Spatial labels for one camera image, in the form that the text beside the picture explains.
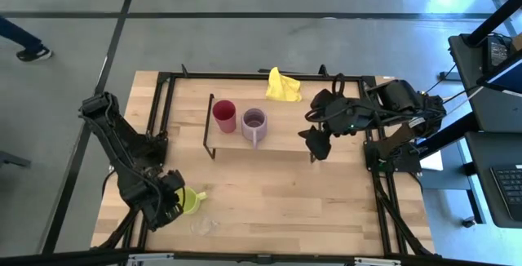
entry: gray floor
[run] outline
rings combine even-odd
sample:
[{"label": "gray floor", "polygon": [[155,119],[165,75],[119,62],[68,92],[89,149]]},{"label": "gray floor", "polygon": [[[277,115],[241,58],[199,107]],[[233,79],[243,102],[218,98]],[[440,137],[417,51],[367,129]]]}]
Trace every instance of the gray floor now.
[{"label": "gray floor", "polygon": [[[120,11],[123,0],[0,0],[0,11]],[[132,0],[130,11],[340,11],[371,13],[490,13],[491,0]],[[33,161],[30,170],[0,171],[0,256],[39,251],[64,178],[81,121],[81,100],[97,82],[114,19],[15,19],[55,50],[36,64],[14,57],[17,45],[0,39],[0,150]],[[518,19],[514,17],[518,29]],[[143,19],[127,20],[106,90],[125,108],[136,70],[382,74],[407,79],[426,90],[436,75],[453,65],[450,35],[469,33],[481,20],[307,20],[307,19]],[[507,33],[501,26],[498,32]],[[442,83],[442,96],[462,85]],[[469,111],[465,106],[447,125]],[[100,185],[108,161],[91,139],[57,245],[58,251],[88,248],[100,205]],[[522,230],[492,222],[464,229],[471,215],[461,192],[426,191],[428,218],[436,250],[445,257],[517,264],[510,245]]]}]

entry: wooden table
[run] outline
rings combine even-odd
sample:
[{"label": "wooden table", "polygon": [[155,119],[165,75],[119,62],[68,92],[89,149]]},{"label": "wooden table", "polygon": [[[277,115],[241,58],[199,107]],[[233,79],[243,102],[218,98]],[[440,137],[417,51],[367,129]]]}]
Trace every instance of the wooden table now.
[{"label": "wooden table", "polygon": [[[130,90],[125,119],[141,133],[147,126],[156,79],[157,72],[136,72]],[[209,198],[195,215],[182,215],[155,233],[149,232],[147,250],[382,255],[374,189],[362,150],[364,133],[332,137],[330,156],[313,163],[303,149],[304,140],[295,140],[295,128],[310,127],[303,115],[313,96],[323,88],[330,89],[330,85],[331,82],[302,82],[302,102],[278,102],[281,108],[299,115],[292,115],[295,122],[287,122],[293,126],[289,129],[291,134],[285,128],[269,126],[268,137],[272,131],[282,133],[285,137],[274,133],[276,142],[281,141],[276,144],[285,146],[285,138],[289,138],[290,152],[219,149],[213,161],[202,145],[209,94],[241,106],[248,102],[251,107],[263,106],[267,81],[176,79],[165,168],[179,170],[188,186],[205,191]],[[347,82],[344,95],[359,97],[357,84]],[[116,180],[113,176],[107,183],[92,246],[105,241],[128,211]],[[407,174],[396,174],[395,182],[403,219],[423,245],[434,250],[418,183]],[[206,235],[198,235],[191,230],[191,224],[204,216],[217,225]],[[141,217],[138,221],[132,245],[137,243]],[[392,249],[397,252],[389,216],[387,224]]]}]

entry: yellow cloth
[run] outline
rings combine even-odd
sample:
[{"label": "yellow cloth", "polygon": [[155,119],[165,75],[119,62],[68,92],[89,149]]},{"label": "yellow cloth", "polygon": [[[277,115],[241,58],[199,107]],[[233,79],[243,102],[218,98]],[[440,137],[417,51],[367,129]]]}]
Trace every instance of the yellow cloth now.
[{"label": "yellow cloth", "polygon": [[268,77],[267,99],[287,102],[300,102],[301,82],[279,74],[277,67],[272,68]]}]

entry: person's leg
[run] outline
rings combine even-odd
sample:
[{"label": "person's leg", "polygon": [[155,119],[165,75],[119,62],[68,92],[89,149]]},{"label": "person's leg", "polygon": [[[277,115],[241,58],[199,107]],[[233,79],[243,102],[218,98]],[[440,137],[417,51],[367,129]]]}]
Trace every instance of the person's leg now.
[{"label": "person's leg", "polygon": [[24,47],[23,51],[16,53],[18,59],[29,62],[51,57],[52,51],[42,45],[39,38],[26,32],[16,24],[0,16],[0,36],[8,38]]}]

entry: sneaker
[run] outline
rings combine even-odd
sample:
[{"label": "sneaker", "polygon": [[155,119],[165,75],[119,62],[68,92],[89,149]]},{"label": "sneaker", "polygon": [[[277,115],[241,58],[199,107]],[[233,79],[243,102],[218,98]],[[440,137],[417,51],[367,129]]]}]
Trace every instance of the sneaker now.
[{"label": "sneaker", "polygon": [[47,60],[51,58],[52,51],[47,49],[46,47],[42,47],[42,49],[38,53],[31,53],[27,50],[19,51],[16,53],[16,57],[22,62],[33,62],[38,60]]}]

